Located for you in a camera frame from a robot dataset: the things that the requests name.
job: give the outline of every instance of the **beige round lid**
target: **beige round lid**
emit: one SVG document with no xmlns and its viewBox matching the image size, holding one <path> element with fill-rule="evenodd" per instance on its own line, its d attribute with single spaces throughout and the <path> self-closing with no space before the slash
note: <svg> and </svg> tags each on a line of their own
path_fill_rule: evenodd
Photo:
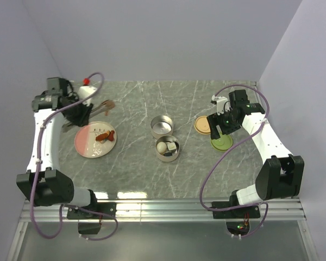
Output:
<svg viewBox="0 0 326 261">
<path fill-rule="evenodd" d="M 210 127 L 206 116 L 200 116 L 195 121 L 195 129 L 201 134 L 210 134 Z"/>
</svg>

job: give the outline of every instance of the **marble tabletop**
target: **marble tabletop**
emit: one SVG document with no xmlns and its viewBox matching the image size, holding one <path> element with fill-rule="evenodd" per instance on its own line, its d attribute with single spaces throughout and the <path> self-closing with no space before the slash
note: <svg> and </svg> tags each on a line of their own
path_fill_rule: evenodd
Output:
<svg viewBox="0 0 326 261">
<path fill-rule="evenodd" d="M 210 103 L 211 96 L 233 83 L 250 82 L 106 82 L 92 102 L 96 106 L 104 100 L 114 100 L 116 106 L 108 116 L 99 114 L 91 121 L 105 121 L 114 126 L 117 143 L 109 154 L 88 159 L 74 148 L 79 128 L 62 133 L 59 146 L 62 173 L 71 177 L 75 186 L 105 192 L 109 198 L 198 197 L 201 183 L 222 152 L 213 149 L 210 136 L 197 133 L 193 123 L 201 115 L 214 113 L 216 107 Z M 229 88 L 222 95 L 228 97 L 232 90 Z M 256 102 L 253 91 L 247 90 L 247 94 L 251 102 Z M 157 115 L 167 115 L 173 120 L 173 136 L 181 146 L 179 157 L 170 163 L 155 155 L 150 122 Z M 234 142 L 239 142 L 248 134 L 240 129 L 231 136 Z M 253 184 L 261 167 L 254 143 L 245 142 L 216 168 L 204 197 L 227 197 L 233 190 Z"/>
</svg>

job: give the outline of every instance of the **green plate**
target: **green plate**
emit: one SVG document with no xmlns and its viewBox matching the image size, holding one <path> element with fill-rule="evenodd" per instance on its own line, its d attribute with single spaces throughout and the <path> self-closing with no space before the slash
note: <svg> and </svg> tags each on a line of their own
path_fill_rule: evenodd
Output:
<svg viewBox="0 0 326 261">
<path fill-rule="evenodd" d="M 233 145 L 233 139 L 230 135 L 222 135 L 220 133 L 220 138 L 217 140 L 210 140 L 210 143 L 214 149 L 217 151 L 226 151 Z"/>
</svg>

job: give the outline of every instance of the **gray wall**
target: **gray wall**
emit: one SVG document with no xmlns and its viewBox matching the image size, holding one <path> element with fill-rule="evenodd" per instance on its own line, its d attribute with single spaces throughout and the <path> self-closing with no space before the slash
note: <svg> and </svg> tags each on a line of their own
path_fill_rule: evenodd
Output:
<svg viewBox="0 0 326 261">
<path fill-rule="evenodd" d="M 260 79 L 270 118 L 305 160 L 300 197 L 321 261 L 326 260 L 326 0 L 303 0 Z"/>
<path fill-rule="evenodd" d="M 301 0 L 23 0 L 67 78 L 258 80 Z"/>
<path fill-rule="evenodd" d="M 31 100 L 58 76 L 57 66 L 20 1 L 0 0 L 0 260 L 12 242 L 23 196 L 16 175 L 31 154 Z"/>
</svg>

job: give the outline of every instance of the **orange toy food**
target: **orange toy food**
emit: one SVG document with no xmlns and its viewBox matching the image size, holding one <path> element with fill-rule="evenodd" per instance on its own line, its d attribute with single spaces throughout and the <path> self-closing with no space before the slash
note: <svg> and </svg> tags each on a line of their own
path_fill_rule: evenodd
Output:
<svg viewBox="0 0 326 261">
<path fill-rule="evenodd" d="M 114 134 L 115 134 L 115 131 L 112 130 L 112 131 L 110 132 L 110 135 L 108 136 L 108 140 L 109 140 L 109 141 L 114 141 Z"/>
<path fill-rule="evenodd" d="M 110 135 L 110 131 L 100 134 L 99 136 L 96 136 L 96 141 L 102 141 L 105 140 Z"/>
</svg>

